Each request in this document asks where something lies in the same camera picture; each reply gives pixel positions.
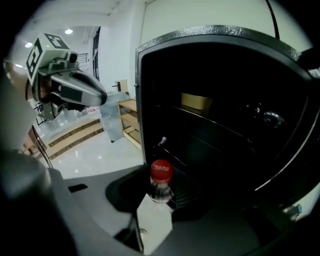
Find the glossy floor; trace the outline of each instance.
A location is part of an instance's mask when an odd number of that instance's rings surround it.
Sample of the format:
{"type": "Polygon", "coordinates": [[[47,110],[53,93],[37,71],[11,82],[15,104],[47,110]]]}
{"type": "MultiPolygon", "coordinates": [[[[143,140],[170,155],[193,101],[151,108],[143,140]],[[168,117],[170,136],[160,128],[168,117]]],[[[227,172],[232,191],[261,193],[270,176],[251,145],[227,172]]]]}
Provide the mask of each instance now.
{"type": "Polygon", "coordinates": [[[126,138],[111,143],[102,132],[51,160],[64,179],[115,172],[143,163],[142,153],[126,138]]]}

